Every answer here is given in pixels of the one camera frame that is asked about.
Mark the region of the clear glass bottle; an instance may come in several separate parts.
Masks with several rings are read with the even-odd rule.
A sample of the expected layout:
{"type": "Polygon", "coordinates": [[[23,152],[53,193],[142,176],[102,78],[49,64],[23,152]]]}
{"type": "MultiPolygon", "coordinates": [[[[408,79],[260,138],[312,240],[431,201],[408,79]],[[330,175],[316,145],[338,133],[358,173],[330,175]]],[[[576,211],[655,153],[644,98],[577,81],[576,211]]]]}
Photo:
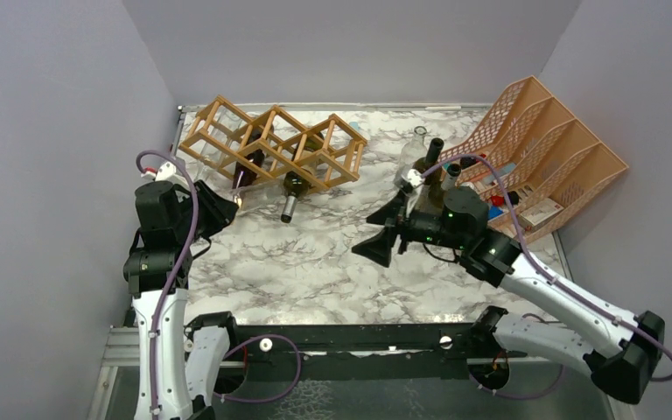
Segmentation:
{"type": "MultiPolygon", "coordinates": [[[[241,119],[231,113],[226,108],[219,108],[215,114],[214,121],[206,129],[206,133],[214,139],[222,142],[226,146],[231,146],[233,140],[228,136],[229,133],[237,130],[241,126],[241,119]]],[[[193,147],[202,159],[197,163],[196,179],[207,179],[210,175],[216,173],[216,168],[225,157],[221,151],[204,140],[199,140],[193,147]]]]}
{"type": "Polygon", "coordinates": [[[424,126],[416,126],[413,137],[402,147],[394,178],[395,186],[402,183],[403,174],[408,170],[416,169],[419,173],[425,171],[424,158],[428,151],[425,145],[426,135],[427,129],[424,126]]]}

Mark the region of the green wine bottle beige label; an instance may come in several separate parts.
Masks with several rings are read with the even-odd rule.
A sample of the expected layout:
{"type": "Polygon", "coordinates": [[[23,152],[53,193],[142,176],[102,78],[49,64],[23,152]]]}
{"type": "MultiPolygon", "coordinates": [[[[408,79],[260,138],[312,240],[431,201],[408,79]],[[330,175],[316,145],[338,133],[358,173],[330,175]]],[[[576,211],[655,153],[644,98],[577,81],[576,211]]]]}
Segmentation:
{"type": "MultiPolygon", "coordinates": [[[[445,142],[439,137],[434,137],[430,140],[430,145],[424,157],[419,158],[412,166],[413,169],[420,171],[421,173],[426,172],[431,167],[436,165],[439,160],[439,156],[444,148],[445,142]]],[[[442,198],[442,189],[441,189],[441,177],[442,172],[440,169],[436,169],[431,174],[429,174],[424,179],[424,186],[428,188],[427,198],[428,200],[437,205],[439,200],[442,198]]]]}

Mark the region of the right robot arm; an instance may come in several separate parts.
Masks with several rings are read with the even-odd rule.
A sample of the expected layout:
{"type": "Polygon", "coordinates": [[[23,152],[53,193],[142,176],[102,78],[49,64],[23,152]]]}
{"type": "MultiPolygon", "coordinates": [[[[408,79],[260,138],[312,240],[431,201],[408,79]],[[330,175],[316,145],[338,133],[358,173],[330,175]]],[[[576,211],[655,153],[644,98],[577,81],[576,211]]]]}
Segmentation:
{"type": "Polygon", "coordinates": [[[641,401],[663,355],[660,316],[619,308],[525,254],[517,240],[487,225],[489,207],[468,187],[447,192],[440,214],[414,210],[412,203],[411,195],[399,192],[369,215],[367,223],[382,230],[354,245],[353,253],[388,267],[396,243],[401,252],[411,242],[452,250],[467,274],[528,300],[560,323],[529,322],[488,308],[469,335],[477,354],[502,349],[540,356],[588,375],[611,398],[641,401]]]}

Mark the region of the dark bottle silver cap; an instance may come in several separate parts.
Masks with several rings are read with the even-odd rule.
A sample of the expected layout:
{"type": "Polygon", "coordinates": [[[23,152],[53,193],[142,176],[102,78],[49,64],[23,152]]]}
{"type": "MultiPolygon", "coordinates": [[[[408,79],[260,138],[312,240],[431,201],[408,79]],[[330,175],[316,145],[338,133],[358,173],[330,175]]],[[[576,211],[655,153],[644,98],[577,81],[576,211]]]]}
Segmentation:
{"type": "MultiPolygon", "coordinates": [[[[320,141],[324,140],[321,132],[317,132],[314,136],[308,137],[304,142],[301,158],[306,158],[319,149],[319,145],[315,141],[315,138],[318,138],[320,141]]],[[[311,187],[312,184],[297,172],[289,171],[286,174],[283,182],[285,204],[280,217],[281,222],[291,223],[298,201],[306,195],[311,187]]]]}

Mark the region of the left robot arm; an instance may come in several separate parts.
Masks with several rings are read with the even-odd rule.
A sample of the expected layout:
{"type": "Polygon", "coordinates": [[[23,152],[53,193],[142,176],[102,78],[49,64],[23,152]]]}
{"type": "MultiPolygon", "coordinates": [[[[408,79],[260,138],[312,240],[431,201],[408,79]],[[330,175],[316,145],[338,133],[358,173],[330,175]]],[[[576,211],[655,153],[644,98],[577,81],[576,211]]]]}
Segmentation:
{"type": "Polygon", "coordinates": [[[136,314],[139,348],[137,419],[213,419],[212,393],[221,363],[236,355],[240,336],[229,311],[185,324],[193,255],[186,238],[210,239],[234,220],[237,205],[202,181],[192,227],[190,193],[170,181],[135,191],[140,227],[123,267],[136,314]]]}

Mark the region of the dark green top wine bottle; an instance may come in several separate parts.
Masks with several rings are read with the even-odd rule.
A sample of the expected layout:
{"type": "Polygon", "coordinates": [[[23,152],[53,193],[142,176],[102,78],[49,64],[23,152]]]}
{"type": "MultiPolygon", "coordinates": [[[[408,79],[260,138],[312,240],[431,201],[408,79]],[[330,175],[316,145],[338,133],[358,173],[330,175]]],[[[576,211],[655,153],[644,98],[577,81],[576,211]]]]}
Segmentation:
{"type": "Polygon", "coordinates": [[[461,165],[458,163],[447,164],[442,169],[436,169],[428,177],[428,192],[421,210],[430,214],[441,214],[445,194],[456,186],[461,171],[461,165]]]}

